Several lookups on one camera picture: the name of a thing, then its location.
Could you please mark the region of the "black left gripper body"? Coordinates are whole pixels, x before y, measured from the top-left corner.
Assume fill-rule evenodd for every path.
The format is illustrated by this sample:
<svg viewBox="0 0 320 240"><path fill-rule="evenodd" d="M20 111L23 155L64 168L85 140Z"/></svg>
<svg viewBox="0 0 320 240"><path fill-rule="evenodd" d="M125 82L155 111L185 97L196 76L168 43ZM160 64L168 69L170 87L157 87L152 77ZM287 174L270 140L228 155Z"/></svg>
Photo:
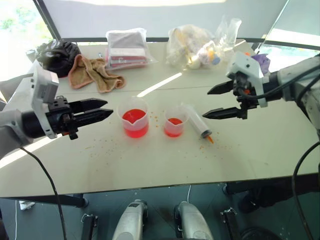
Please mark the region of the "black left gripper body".
<svg viewBox="0 0 320 240"><path fill-rule="evenodd" d="M76 118L71 105L64 96L57 96L53 103L48 105L46 116L55 134L68 135L71 140L78 138Z"/></svg>

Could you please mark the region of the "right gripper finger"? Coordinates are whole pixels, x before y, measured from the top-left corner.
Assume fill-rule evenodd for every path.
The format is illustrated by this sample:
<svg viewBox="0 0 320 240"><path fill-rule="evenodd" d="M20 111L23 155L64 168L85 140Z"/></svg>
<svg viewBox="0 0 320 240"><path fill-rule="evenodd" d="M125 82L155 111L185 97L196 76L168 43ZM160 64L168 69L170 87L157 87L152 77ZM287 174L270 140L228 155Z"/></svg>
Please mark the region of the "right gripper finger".
<svg viewBox="0 0 320 240"><path fill-rule="evenodd" d="M217 108L204 113L202 117L213 120L222 120L230 118L238 118L241 115L241 109L237 107Z"/></svg>
<svg viewBox="0 0 320 240"><path fill-rule="evenodd" d="M232 91L233 88L234 88L234 81L229 80L229 81L215 85L207 92L207 94L208 95L222 95L222 94L225 94L225 93Z"/></svg>

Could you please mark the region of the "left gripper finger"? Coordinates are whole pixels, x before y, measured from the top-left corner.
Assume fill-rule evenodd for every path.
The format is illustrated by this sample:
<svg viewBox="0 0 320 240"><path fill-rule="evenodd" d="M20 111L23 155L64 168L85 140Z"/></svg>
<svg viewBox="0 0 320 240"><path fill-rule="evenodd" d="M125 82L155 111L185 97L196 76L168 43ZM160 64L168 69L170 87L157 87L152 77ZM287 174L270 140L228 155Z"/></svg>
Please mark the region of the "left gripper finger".
<svg viewBox="0 0 320 240"><path fill-rule="evenodd" d="M75 116L75 126L83 127L108 118L114 111L112 109L97 108Z"/></svg>
<svg viewBox="0 0 320 240"><path fill-rule="evenodd" d="M100 107L106 105L108 102L103 99L98 98L88 98L78 101L69 102L69 106L72 112L87 112L94 109L99 109Z"/></svg>

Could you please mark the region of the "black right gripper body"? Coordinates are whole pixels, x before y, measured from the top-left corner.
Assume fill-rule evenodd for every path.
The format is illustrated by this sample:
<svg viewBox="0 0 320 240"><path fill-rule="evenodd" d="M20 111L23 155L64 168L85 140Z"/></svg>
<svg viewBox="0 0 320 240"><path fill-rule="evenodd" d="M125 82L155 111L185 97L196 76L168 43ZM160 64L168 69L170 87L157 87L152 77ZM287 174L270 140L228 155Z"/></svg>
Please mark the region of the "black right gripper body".
<svg viewBox="0 0 320 240"><path fill-rule="evenodd" d="M248 110L255 109L259 104L257 99L245 97L245 95L256 95L256 90L248 80L248 76L244 73L237 72L233 80L233 94L240 104L237 118L246 120L248 118Z"/></svg>

